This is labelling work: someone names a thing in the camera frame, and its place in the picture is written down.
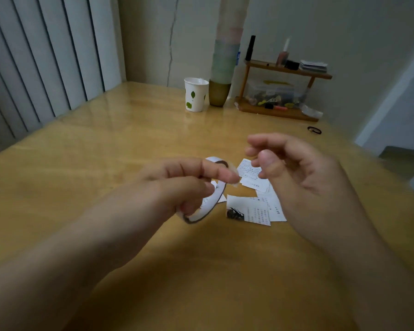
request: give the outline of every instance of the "printed image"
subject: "printed image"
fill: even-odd
[[[227,209],[227,218],[237,219],[238,221],[244,220],[244,214],[237,211],[235,208]]]

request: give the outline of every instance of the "clear plastic container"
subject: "clear plastic container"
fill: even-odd
[[[244,97],[249,104],[255,106],[263,107],[266,103],[273,103],[274,105],[283,107],[288,107],[289,105],[287,104],[293,106],[294,86],[276,83],[267,85],[265,83],[248,80]]]

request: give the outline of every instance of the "forearm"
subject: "forearm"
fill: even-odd
[[[375,230],[327,252],[348,282],[361,330],[414,330],[414,273]]]
[[[74,223],[0,267],[0,330],[61,330],[107,274],[100,254]]]

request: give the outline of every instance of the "wooden shelf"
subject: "wooden shelf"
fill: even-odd
[[[284,73],[291,73],[297,75],[304,75],[306,77],[318,77],[320,79],[327,79],[330,80],[333,78],[331,74],[328,73],[319,73],[319,72],[312,72],[312,71],[304,71],[304,70],[289,70],[284,66],[276,66],[275,63],[267,63],[265,61],[260,60],[251,60],[251,61],[244,61],[250,67],[262,68],[265,70],[277,71],[277,72],[284,72]]]
[[[318,121],[317,118],[304,115],[302,111],[300,111],[299,109],[288,109],[286,111],[265,109],[264,107],[255,107],[253,105],[250,105],[247,102],[247,100],[245,99],[239,100],[238,97],[236,97],[236,102],[238,104],[238,109],[243,112],[251,112],[253,114],[277,116],[277,117],[284,117],[284,118],[294,118],[296,120],[304,120],[304,121],[309,121],[309,122]]]

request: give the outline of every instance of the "right hand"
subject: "right hand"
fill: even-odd
[[[269,179],[285,217],[304,238],[332,252],[377,233],[340,163],[286,134],[248,136],[247,156]]]

